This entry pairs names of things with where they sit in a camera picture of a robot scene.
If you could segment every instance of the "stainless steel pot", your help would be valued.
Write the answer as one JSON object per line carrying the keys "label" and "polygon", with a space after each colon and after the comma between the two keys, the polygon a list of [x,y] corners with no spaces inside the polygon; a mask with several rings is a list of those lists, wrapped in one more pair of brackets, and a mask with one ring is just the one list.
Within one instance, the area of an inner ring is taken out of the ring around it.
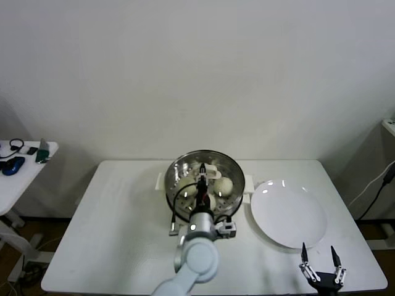
{"label": "stainless steel pot", "polygon": [[[239,209],[244,192],[244,174],[240,166],[229,156],[211,150],[197,150],[178,157],[167,169],[165,174],[166,198],[170,208],[173,208],[174,196],[178,191],[177,184],[181,178],[191,176],[201,163],[214,165],[223,177],[230,178],[233,190],[230,196],[220,197],[214,190],[214,180],[209,180],[209,195],[215,199],[213,210],[214,219],[220,215],[233,215]],[[177,216],[189,221],[189,215],[194,207],[194,196],[178,196],[175,201]]]}

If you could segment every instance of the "electronic device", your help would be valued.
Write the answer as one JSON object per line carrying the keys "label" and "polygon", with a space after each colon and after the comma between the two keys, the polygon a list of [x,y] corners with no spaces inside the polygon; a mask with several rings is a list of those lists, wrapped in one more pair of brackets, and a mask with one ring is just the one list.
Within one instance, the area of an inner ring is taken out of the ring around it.
{"label": "electronic device", "polygon": [[20,167],[25,163],[25,157],[15,156],[3,164],[2,173],[6,176],[12,176],[18,173]]}

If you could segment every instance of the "ceramic plate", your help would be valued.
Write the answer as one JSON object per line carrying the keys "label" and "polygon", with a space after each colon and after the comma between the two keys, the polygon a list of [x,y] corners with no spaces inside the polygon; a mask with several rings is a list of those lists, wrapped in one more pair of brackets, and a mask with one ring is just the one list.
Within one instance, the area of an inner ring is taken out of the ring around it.
{"label": "ceramic plate", "polygon": [[305,187],[287,180],[262,183],[252,195],[252,215],[261,230],[275,242],[301,249],[312,247],[325,235],[326,214]]}

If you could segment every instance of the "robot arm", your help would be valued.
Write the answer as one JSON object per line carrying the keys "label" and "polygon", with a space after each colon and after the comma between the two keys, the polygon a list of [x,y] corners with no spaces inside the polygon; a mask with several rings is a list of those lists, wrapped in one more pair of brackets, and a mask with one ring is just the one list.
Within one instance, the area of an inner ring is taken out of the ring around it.
{"label": "robot arm", "polygon": [[164,281],[153,296],[184,296],[197,282],[208,282],[217,274],[219,253],[214,243],[197,237],[189,241],[181,255],[181,268],[175,277]]}
{"label": "robot arm", "polygon": [[172,219],[169,235],[178,234],[174,260],[176,275],[161,283],[153,296],[184,296],[195,283],[208,282],[217,274],[219,252],[213,241],[235,237],[236,225],[230,218],[214,223],[207,196],[207,178],[204,164],[197,181],[196,208],[191,212],[189,225],[179,231]]}

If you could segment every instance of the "floor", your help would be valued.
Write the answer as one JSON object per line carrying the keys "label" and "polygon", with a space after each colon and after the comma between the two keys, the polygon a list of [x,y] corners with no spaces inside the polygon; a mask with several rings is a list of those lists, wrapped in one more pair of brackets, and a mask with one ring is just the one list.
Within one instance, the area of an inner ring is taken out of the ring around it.
{"label": "floor", "polygon": [[[40,232],[44,234],[44,241],[42,244],[49,242],[46,244],[41,250],[43,251],[55,251],[60,237],[65,232],[68,221],[27,221],[26,225],[19,229],[20,234],[26,238],[30,239],[34,233]],[[362,234],[366,239],[382,239],[384,238],[384,232],[380,229],[380,227],[375,225],[360,225],[359,226]],[[383,269],[387,279],[388,279],[388,288],[384,291],[372,292],[372,293],[356,293],[352,294],[355,296],[368,296],[368,295],[378,295],[378,296],[393,296],[395,295],[395,250],[394,251],[375,251],[374,255],[379,262],[381,268]],[[15,292],[11,293],[11,287],[6,282],[8,274],[11,272],[15,263],[19,259],[20,254],[14,250],[13,248],[5,245],[0,250],[0,296],[8,296],[8,295],[21,295],[21,296],[61,296],[66,294],[54,294],[54,293],[46,293],[41,290],[40,282],[38,280],[36,284],[31,287],[27,287],[26,284],[17,284],[15,286]]]}

